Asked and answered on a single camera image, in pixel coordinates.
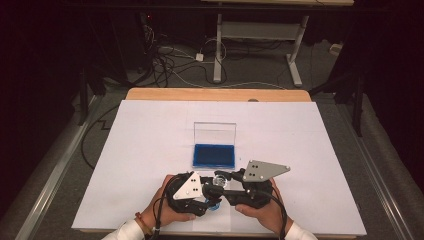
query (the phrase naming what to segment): person's right hand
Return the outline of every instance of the person's right hand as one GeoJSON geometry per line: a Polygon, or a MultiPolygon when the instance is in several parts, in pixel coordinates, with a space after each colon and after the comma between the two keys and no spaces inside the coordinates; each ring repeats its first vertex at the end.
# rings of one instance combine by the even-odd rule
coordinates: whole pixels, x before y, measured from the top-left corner
{"type": "MultiPolygon", "coordinates": [[[[278,190],[274,179],[271,178],[270,181],[272,183],[272,187],[275,190],[272,192],[272,195],[276,198],[279,198],[281,200],[281,203],[284,205],[283,199],[280,195],[280,190],[278,190]]],[[[258,219],[259,223],[262,226],[280,236],[281,228],[283,226],[283,216],[281,216],[280,206],[278,206],[278,204],[274,200],[271,199],[270,203],[260,209],[252,208],[244,204],[237,204],[235,209],[244,214],[245,216],[258,219]]],[[[293,220],[289,216],[287,216],[285,233],[289,231],[292,224],[293,220]]]]}

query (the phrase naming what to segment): gray carpet floor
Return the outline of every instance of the gray carpet floor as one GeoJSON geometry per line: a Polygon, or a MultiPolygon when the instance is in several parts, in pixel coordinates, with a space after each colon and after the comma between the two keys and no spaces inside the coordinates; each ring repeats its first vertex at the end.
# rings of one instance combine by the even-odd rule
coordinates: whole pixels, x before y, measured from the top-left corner
{"type": "MultiPolygon", "coordinates": [[[[226,71],[226,82],[222,85],[213,85],[205,80],[205,71],[209,80],[212,79],[212,64],[197,64],[173,75],[168,81],[168,87],[231,87],[232,88],[276,88],[294,89],[291,76],[287,69],[285,54],[291,50],[291,44],[284,42],[276,49],[262,49],[260,52],[246,54],[243,50],[233,50],[227,53],[223,65],[226,71]]],[[[328,53],[330,44],[322,42],[315,46],[303,45],[296,60],[300,76],[303,81],[301,89],[309,90],[322,84],[336,61],[336,57],[328,53]]],[[[196,51],[184,46],[178,46],[183,52],[174,51],[175,54],[194,56],[196,51]]],[[[176,63],[184,64],[190,59],[171,57],[176,63]]],[[[129,72],[130,78],[137,74],[129,72]]],[[[125,98],[127,89],[109,84],[106,80],[107,93],[101,99],[100,105],[93,113],[97,119],[103,113],[125,98]]],[[[346,176],[353,197],[360,209],[360,214],[367,230],[367,235],[358,239],[424,239],[424,198],[421,191],[413,182],[408,171],[403,166],[395,149],[384,132],[384,129],[375,117],[375,113],[368,99],[364,99],[362,117],[363,137],[356,137],[349,123],[349,105],[337,105],[332,99],[332,94],[317,94],[313,96],[317,102],[330,140],[346,176]],[[367,170],[364,161],[364,151],[358,146],[358,141],[366,146],[368,156],[379,170],[385,187],[390,196],[395,200],[396,209],[403,217],[408,229],[402,234],[394,227],[393,219],[388,217],[388,209],[384,203],[384,196],[378,192],[373,182],[372,174],[367,170]]],[[[106,114],[106,126],[111,126],[116,114],[116,109],[106,114]]],[[[33,207],[50,173],[69,145],[78,126],[78,112],[69,122],[68,127],[51,147],[43,161],[34,171],[14,204],[0,223],[0,239],[15,239],[22,224],[33,207]]],[[[100,156],[103,145],[108,136],[108,130],[102,130],[101,123],[94,123],[94,127],[84,139],[84,153],[90,164],[95,165],[100,156]]],[[[38,229],[34,231],[34,239],[101,239],[105,233],[82,233],[71,229],[71,224],[84,196],[85,189],[90,180],[92,170],[84,162],[80,148],[72,155],[69,168],[57,189],[53,201],[48,205],[48,210],[42,216],[38,229]]],[[[170,237],[161,236],[160,239],[217,239],[213,237],[170,237]]]]}

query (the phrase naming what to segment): person's left hand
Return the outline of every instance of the person's left hand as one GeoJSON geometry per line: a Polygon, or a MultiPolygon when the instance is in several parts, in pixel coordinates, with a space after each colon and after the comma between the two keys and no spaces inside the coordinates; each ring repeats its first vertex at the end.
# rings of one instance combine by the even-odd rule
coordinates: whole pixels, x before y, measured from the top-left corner
{"type": "MultiPolygon", "coordinates": [[[[165,190],[165,186],[168,183],[168,181],[173,177],[173,175],[167,175],[165,179],[163,180],[162,186],[157,190],[156,194],[153,196],[152,201],[150,201],[149,206],[147,206],[146,209],[141,213],[141,218],[143,219],[144,223],[152,229],[156,225],[155,217],[153,214],[153,211],[155,211],[155,214],[157,216],[158,209],[159,209],[159,202],[162,193],[165,190]]],[[[163,201],[162,206],[162,213],[160,217],[161,227],[171,224],[172,222],[186,222],[189,220],[194,220],[196,218],[196,215],[194,214],[187,214],[187,213],[177,213],[175,212],[169,205],[166,198],[163,201]]]]}

